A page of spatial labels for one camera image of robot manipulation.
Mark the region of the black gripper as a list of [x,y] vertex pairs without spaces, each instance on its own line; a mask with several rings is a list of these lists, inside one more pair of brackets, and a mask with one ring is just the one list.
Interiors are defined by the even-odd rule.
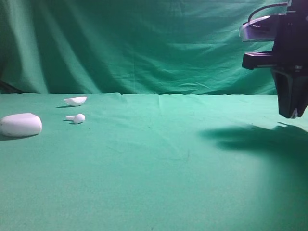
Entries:
[[[277,34],[270,51],[246,52],[242,67],[248,70],[263,67],[283,67],[304,70],[308,67],[308,6],[306,4],[287,4],[286,13],[278,15]],[[255,10],[252,16],[264,7]],[[301,117],[308,105],[308,72],[299,73],[271,69],[278,99],[278,112],[290,118],[294,109]]]

